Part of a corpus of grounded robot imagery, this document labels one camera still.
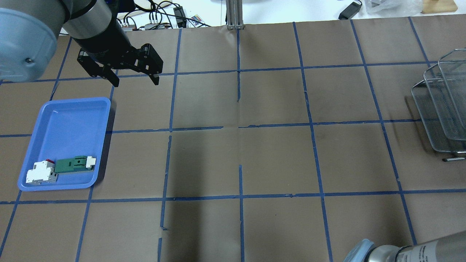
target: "white plastic part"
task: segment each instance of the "white plastic part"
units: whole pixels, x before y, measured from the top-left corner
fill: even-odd
[[[55,53],[57,39],[39,19],[0,8],[0,79],[39,79]]]
[[[96,161],[97,161],[96,158],[93,158],[92,156],[88,156],[88,158],[86,159],[86,168],[91,169],[93,166],[96,165]]]
[[[48,161],[35,162],[34,168],[27,171],[26,183],[31,185],[38,185],[42,182],[54,183],[57,181],[57,174],[54,171],[54,163]]]

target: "plastic tray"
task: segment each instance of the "plastic tray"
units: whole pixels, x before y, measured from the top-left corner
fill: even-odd
[[[424,81],[416,84],[412,90],[412,97],[421,115],[422,123],[432,145],[438,152],[461,153],[466,152],[466,142],[450,140],[445,136],[434,103]]]
[[[106,97],[55,100],[39,111],[29,147],[24,158],[18,187],[23,191],[87,188],[99,173],[103,143],[110,114]],[[59,174],[55,183],[26,184],[26,174],[34,162],[73,158],[79,155],[97,158],[94,170]]]

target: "cable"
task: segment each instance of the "cable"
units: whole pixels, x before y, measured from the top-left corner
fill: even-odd
[[[154,3],[152,0],[149,0],[149,2],[151,3],[151,6],[152,6],[152,5],[155,5],[155,6],[158,6],[158,7],[155,8],[155,9],[146,9],[146,8],[140,7],[138,4],[135,4],[135,6],[136,6],[139,10],[144,11],[144,12],[147,12],[147,13],[156,12],[156,13],[159,13],[159,14],[165,14],[166,16],[173,16],[173,17],[180,18],[180,19],[187,19],[187,20],[190,20],[190,21],[194,21],[194,22],[196,22],[196,23],[198,23],[198,24],[200,24],[200,25],[203,25],[203,26],[206,26],[206,27],[211,27],[211,26],[209,26],[209,25],[207,25],[207,24],[201,23],[201,22],[196,21],[196,20],[191,19],[191,18],[182,17],[182,16],[178,16],[178,15],[173,15],[173,14],[167,14],[167,12],[164,10],[163,7],[160,6],[160,4],[156,4],[156,3]]]
[[[191,20],[191,21],[194,21],[194,22],[196,22],[196,23],[198,23],[198,24],[201,24],[201,25],[203,25],[203,26],[206,26],[206,27],[211,27],[211,26],[209,26],[209,25],[207,25],[207,24],[201,23],[201,22],[199,22],[199,21],[196,21],[196,20],[194,20],[194,19],[191,19],[191,18],[182,17],[182,16],[177,16],[177,15],[173,15],[173,14],[166,14],[166,15],[173,16],[173,17],[180,18],[180,19],[187,19],[187,20]]]
[[[123,17],[123,23],[125,23],[125,22],[128,23],[128,19],[127,19],[128,15],[131,14],[132,12],[135,12],[135,11],[137,11],[137,10],[133,10],[133,11],[128,12],[127,14],[125,14],[124,17]]]
[[[165,11],[165,9],[163,7],[160,6],[160,4],[156,4],[154,2],[151,2],[154,6],[157,6],[157,8],[155,8],[155,12],[156,13],[159,13],[160,14],[160,23],[159,25],[162,23],[162,20],[163,20],[163,17],[162,17],[162,13],[158,10],[159,8],[165,13],[165,15],[167,16],[167,19],[168,19],[168,23],[170,24],[170,26],[173,28],[173,25],[171,24],[171,20],[170,20],[170,17],[168,17],[168,13]]]
[[[131,20],[133,20],[134,28],[137,29],[136,21],[134,21],[134,19],[132,17],[130,17],[130,16],[128,16],[128,18],[131,18]]]
[[[148,30],[156,30],[160,25],[169,25],[169,23],[159,23],[158,25],[153,26],[153,27],[149,28]]]
[[[173,2],[170,2],[170,1],[162,1],[162,2],[160,2],[158,5],[161,5],[161,4],[163,4],[163,3],[169,3],[169,5],[174,5],[174,6],[176,6],[176,7],[180,7],[180,6],[181,6],[180,4],[176,4],[176,3],[173,3]]]

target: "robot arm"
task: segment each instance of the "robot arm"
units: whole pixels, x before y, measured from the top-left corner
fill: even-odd
[[[116,14],[104,0],[0,0],[0,79],[38,79],[63,27],[81,46],[77,60],[91,77],[118,86],[112,69],[132,69],[157,85],[162,59],[150,44],[131,46]]]

